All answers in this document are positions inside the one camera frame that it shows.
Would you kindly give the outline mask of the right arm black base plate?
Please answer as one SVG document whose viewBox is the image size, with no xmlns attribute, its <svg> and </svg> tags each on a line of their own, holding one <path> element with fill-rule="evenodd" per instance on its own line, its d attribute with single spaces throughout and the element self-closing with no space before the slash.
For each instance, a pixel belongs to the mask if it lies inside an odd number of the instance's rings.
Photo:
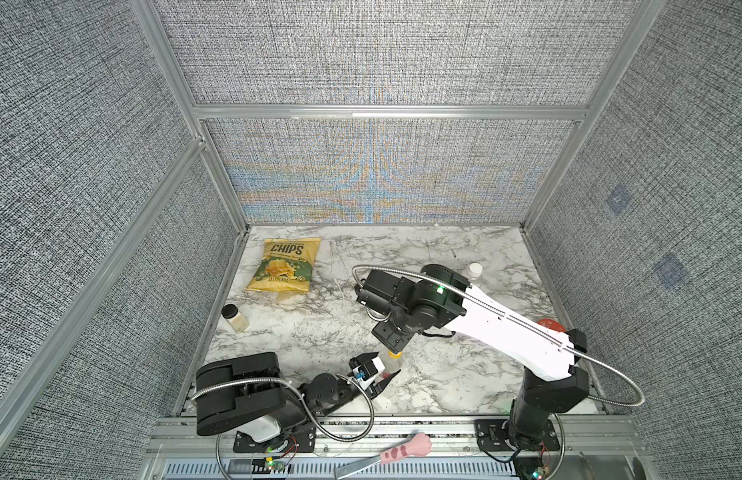
<svg viewBox="0 0 742 480">
<path fill-rule="evenodd" d="M 520 440 L 521 446 L 509 435 L 507 418 L 475 420 L 474 430 L 479 449 L 489 453 L 514 452 L 518 448 L 523 452 L 540 452 L 542 447 L 552 452 L 560 450 L 560 435 L 550 419 L 543 427 L 539 442 Z"/>
</svg>

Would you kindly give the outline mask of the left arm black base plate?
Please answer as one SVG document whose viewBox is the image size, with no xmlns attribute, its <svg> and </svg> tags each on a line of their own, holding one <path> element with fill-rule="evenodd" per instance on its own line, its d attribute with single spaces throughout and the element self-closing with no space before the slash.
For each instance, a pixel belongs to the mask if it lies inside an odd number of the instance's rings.
<svg viewBox="0 0 742 480">
<path fill-rule="evenodd" d="M 315 426 L 302 425 L 285 433 L 256 443 L 249 435 L 237 431 L 233 444 L 234 453 L 256 453 L 275 456 L 285 455 L 287 452 L 313 453 L 315 450 L 317 429 Z"/>
</svg>

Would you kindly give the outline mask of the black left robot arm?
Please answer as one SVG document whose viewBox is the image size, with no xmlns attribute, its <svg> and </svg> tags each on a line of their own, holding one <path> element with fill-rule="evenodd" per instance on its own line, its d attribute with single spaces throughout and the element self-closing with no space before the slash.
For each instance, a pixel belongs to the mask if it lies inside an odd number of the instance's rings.
<svg viewBox="0 0 742 480">
<path fill-rule="evenodd" d="M 273 352 L 209 363 L 196 372 L 196 433 L 237 430 L 256 447 L 317 428 L 316 420 L 361 399 L 369 406 L 401 367 L 389 355 L 366 352 L 349 361 L 346 375 L 322 373 L 295 386 L 282 377 Z"/>
</svg>

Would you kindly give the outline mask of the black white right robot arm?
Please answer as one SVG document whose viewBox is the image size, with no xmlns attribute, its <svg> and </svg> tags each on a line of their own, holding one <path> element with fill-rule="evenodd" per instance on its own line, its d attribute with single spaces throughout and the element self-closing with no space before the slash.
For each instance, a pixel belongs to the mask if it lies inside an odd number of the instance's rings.
<svg viewBox="0 0 742 480">
<path fill-rule="evenodd" d="M 379 315 L 373 335 L 399 354 L 417 335 L 445 328 L 476 339 L 521 363 L 524 377 L 505 428 L 511 444 L 541 445 L 548 419 L 566 413 L 590 393 L 590 379 L 578 365 L 587 337 L 535 323 L 491 299 L 458 272 L 438 264 L 415 276 L 372 268 L 358 278 L 356 300 Z"/>
</svg>

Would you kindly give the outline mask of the white bottle cap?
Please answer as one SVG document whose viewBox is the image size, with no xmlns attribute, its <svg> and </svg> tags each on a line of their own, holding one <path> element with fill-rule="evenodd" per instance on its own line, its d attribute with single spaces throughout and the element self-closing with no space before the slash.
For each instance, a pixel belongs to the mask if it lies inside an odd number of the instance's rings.
<svg viewBox="0 0 742 480">
<path fill-rule="evenodd" d="M 483 273 L 483 266 L 477 262 L 471 263 L 468 267 L 468 272 L 472 278 L 479 278 Z"/>
</svg>

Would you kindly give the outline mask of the clear bottle red label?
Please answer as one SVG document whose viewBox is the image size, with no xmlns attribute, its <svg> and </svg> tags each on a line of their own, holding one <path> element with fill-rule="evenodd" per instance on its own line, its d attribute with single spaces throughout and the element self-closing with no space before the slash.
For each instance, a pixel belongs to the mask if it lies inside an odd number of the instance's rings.
<svg viewBox="0 0 742 480">
<path fill-rule="evenodd" d="M 387 353 L 388 353 L 388 351 L 387 352 L 382 352 L 380 354 L 380 357 L 381 357 L 381 359 L 382 359 L 382 361 L 384 363 L 384 366 L 385 366 L 385 371 L 384 372 L 393 373 L 393 372 L 395 372 L 397 370 L 401 370 L 401 368 L 402 368 L 402 355 L 401 355 L 400 358 L 394 359 L 394 358 L 388 357 L 387 356 Z"/>
</svg>

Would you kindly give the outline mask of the clear bottle purple label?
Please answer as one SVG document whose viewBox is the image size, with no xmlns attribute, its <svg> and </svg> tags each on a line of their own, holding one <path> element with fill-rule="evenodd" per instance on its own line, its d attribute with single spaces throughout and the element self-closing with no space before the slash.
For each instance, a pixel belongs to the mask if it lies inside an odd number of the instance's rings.
<svg viewBox="0 0 742 480">
<path fill-rule="evenodd" d="M 470 263 L 466 269 L 465 275 L 471 282 L 474 282 L 482 277 L 483 266 L 477 262 Z"/>
</svg>

